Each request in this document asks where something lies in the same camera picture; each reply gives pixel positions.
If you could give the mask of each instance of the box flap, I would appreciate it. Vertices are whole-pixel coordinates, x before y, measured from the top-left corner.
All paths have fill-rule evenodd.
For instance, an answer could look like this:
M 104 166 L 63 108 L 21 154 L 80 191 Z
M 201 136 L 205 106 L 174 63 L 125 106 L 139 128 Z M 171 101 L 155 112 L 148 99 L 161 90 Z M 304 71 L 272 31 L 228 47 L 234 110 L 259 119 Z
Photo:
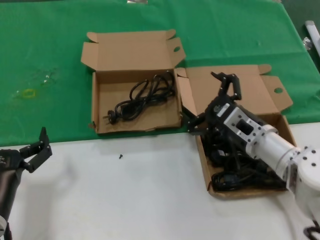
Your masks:
M 240 80 L 242 100 L 237 101 L 238 104 L 257 115 L 279 113 L 293 102 L 277 77 L 262 75 L 270 70 L 271 66 L 267 64 L 179 68 L 177 81 L 181 89 L 182 104 L 191 112 L 195 110 L 194 114 L 204 112 L 217 96 L 221 84 L 211 72 L 223 72 L 236 74 Z
M 174 29 L 95 33 L 83 44 L 81 62 L 96 71 L 165 70 L 180 63 L 186 54 Z

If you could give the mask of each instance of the open cardboard box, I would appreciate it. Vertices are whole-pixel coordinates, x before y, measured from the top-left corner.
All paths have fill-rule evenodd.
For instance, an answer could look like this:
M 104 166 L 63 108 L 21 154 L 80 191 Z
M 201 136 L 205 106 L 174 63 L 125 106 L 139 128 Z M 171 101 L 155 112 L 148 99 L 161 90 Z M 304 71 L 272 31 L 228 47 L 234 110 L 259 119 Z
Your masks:
M 130 90 L 145 79 L 166 71 L 174 74 L 175 66 L 185 57 L 180 38 L 168 31 L 94 33 L 92 42 L 83 44 L 81 61 L 95 70 L 92 75 L 92 122 L 97 134 L 151 131 L 181 126 L 181 96 L 175 79 L 176 95 L 164 104 L 147 107 L 132 121 L 108 124 L 109 110 L 129 100 Z
M 208 104 L 217 96 L 221 82 L 211 72 L 236 74 L 240 81 L 242 100 L 239 105 L 256 114 L 268 124 L 274 126 L 281 137 L 296 145 L 289 124 L 281 111 L 293 104 L 280 79 L 276 76 L 264 75 L 271 71 L 271 66 L 264 65 L 230 65 L 178 68 L 178 86 L 182 104 L 193 114 L 205 111 Z M 278 192 L 257 188 L 238 191 L 216 192 L 211 185 L 211 176 L 221 172 L 222 168 L 213 167 L 206 158 L 201 138 L 196 137 L 196 144 L 202 165 L 204 181 L 208 192 L 215 197 L 244 198 Z

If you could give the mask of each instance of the black power cord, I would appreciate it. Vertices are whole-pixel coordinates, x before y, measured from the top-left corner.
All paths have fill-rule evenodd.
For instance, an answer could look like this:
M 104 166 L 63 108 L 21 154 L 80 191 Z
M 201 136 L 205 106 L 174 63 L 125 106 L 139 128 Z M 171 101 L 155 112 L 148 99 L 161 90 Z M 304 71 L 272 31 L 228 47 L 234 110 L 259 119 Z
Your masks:
M 134 91 L 143 86 L 133 97 Z M 162 75 L 155 75 L 153 79 L 144 80 L 136 84 L 130 91 L 130 100 L 119 102 L 114 111 L 109 110 L 104 119 L 108 119 L 111 124 L 115 124 L 119 119 L 123 121 L 132 121 L 136 119 L 145 108 L 165 103 L 169 97 L 176 95 L 175 76 L 170 71 L 166 71 Z
M 286 183 L 262 160 L 253 159 L 239 151 L 224 129 L 212 127 L 202 138 L 205 155 L 212 165 L 223 168 L 211 176 L 216 192 L 236 191 L 243 188 L 285 190 Z
M 304 230 L 303 230 L 303 233 L 304 235 L 310 239 L 310 240 L 318 240 L 318 238 L 316 238 L 313 233 L 318 233 L 320 234 L 320 226 L 318 224 L 317 221 L 313 221 L 314 225 L 315 226 L 310 226 L 310 227 L 306 227 Z

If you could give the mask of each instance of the green cloth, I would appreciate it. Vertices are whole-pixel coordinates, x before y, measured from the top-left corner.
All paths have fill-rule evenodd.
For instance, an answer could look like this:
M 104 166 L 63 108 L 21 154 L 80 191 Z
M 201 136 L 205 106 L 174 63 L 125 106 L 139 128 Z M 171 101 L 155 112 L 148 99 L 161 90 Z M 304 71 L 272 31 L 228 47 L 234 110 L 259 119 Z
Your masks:
M 259 0 L 126 0 L 0 4 L 0 146 L 96 139 L 87 32 L 176 29 L 182 66 L 271 64 L 294 105 L 291 124 L 320 121 L 320 76 L 285 9 Z M 157 133 L 181 132 L 184 129 Z M 137 134 L 113 134 L 128 137 Z

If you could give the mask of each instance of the black cable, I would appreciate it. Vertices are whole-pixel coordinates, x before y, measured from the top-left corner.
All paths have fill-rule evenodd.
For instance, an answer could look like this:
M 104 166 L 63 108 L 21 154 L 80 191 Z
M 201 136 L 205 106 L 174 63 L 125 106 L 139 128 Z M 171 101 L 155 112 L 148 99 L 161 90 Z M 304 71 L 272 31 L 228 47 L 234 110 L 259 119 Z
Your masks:
M 318 233 L 320 234 L 320 226 L 318 224 L 317 221 L 313 221 L 314 225 L 315 226 L 310 226 L 310 227 L 306 227 L 304 230 L 303 230 L 303 233 L 304 235 L 310 239 L 310 240 L 318 240 L 318 238 L 316 238 L 313 233 Z
M 143 86 L 133 97 L 134 91 Z M 109 110 L 104 119 L 109 119 L 111 124 L 115 124 L 119 119 L 123 121 L 132 121 L 136 119 L 145 108 L 165 103 L 169 97 L 176 95 L 175 76 L 170 71 L 166 71 L 163 75 L 155 75 L 151 81 L 148 79 L 136 84 L 129 93 L 129 100 L 119 102 L 114 111 Z
M 4 240 L 12 240 L 12 233 L 11 233 L 11 230 L 10 230 L 9 222 L 6 225 L 6 228 L 5 228 L 5 231 L 4 231 L 4 234 L 3 234 L 3 239 Z
M 211 176 L 211 185 L 216 192 L 236 191 L 243 188 L 285 190 L 286 183 L 260 159 L 253 159 L 240 151 L 228 137 L 228 131 L 210 127 L 201 140 L 205 155 L 222 172 Z

